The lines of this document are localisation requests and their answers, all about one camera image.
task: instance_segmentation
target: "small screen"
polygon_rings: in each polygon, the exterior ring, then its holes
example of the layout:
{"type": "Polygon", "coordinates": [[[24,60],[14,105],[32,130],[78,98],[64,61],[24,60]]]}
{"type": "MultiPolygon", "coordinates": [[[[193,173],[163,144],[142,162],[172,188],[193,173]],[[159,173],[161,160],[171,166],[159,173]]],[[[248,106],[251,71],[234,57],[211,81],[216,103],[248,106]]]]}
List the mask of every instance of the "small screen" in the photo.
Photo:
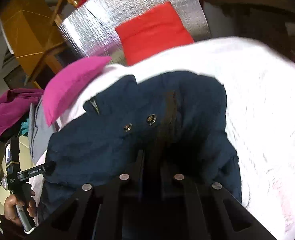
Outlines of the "small screen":
{"type": "Polygon", "coordinates": [[[6,146],[6,164],[8,165],[11,160],[10,143],[6,146]]]}

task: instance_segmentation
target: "grey handle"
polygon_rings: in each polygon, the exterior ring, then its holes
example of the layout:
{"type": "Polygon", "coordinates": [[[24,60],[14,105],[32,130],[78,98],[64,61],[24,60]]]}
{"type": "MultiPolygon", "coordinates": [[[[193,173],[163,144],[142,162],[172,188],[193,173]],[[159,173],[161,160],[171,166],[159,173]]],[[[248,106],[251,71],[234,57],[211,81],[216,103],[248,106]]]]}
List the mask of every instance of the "grey handle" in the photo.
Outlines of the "grey handle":
{"type": "Polygon", "coordinates": [[[26,214],[25,210],[27,209],[26,206],[16,206],[16,211],[18,213],[18,217],[23,225],[24,231],[29,232],[35,227],[35,223],[32,217],[30,217],[29,213],[26,214]]]}
{"type": "Polygon", "coordinates": [[[22,184],[22,191],[15,193],[20,200],[24,202],[24,206],[16,206],[16,211],[18,217],[23,225],[24,231],[29,233],[33,228],[35,228],[35,223],[32,217],[28,213],[29,201],[31,198],[31,184],[22,184]]]}

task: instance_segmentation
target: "magenta cloth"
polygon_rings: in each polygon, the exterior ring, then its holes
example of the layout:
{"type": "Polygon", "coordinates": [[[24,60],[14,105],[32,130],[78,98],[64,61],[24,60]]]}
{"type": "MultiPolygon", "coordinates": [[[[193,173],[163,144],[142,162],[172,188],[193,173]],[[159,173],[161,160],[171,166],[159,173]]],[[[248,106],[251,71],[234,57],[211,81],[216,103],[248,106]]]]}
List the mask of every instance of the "magenta cloth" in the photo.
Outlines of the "magenta cloth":
{"type": "Polygon", "coordinates": [[[81,91],[100,74],[111,57],[86,57],[66,66],[46,85],[42,106],[48,126],[68,109],[81,91]]]}
{"type": "Polygon", "coordinates": [[[0,97],[0,136],[29,111],[31,103],[37,105],[42,95],[42,89],[18,88],[5,92],[0,97]]]}

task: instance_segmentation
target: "navy blue jacket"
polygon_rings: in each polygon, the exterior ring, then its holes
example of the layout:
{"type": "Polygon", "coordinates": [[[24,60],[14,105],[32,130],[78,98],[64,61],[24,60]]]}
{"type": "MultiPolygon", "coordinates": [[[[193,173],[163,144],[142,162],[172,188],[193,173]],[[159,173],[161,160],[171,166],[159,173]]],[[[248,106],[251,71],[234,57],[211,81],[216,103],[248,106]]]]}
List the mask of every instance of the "navy blue jacket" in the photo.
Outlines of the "navy blue jacket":
{"type": "Polygon", "coordinates": [[[156,138],[166,115],[168,91],[175,92],[177,113],[165,155],[181,173],[206,185],[220,182],[241,202],[238,157],[225,133],[224,87],[214,78],[185,71],[140,84],[130,75],[87,101],[85,114],[51,136],[46,162],[57,165],[52,175],[45,176],[38,206],[41,221],[83,184],[105,184],[135,162],[138,150],[156,138]],[[156,121],[148,125],[151,114],[156,121]],[[125,132],[127,124],[132,127],[125,132]]]}

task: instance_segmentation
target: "jacket button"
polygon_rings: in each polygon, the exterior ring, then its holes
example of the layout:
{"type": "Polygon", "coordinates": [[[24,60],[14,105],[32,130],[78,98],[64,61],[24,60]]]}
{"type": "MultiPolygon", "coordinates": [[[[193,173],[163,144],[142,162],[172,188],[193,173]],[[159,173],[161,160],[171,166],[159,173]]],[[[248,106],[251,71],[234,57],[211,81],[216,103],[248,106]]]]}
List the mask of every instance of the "jacket button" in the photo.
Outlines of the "jacket button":
{"type": "Polygon", "coordinates": [[[155,123],[156,120],[156,115],[155,114],[151,114],[147,117],[147,123],[148,125],[152,125],[155,123]]]}
{"type": "Polygon", "coordinates": [[[132,124],[129,123],[129,124],[127,124],[126,126],[124,126],[123,128],[124,128],[124,131],[128,132],[129,130],[131,130],[131,128],[132,128],[132,124]]]}

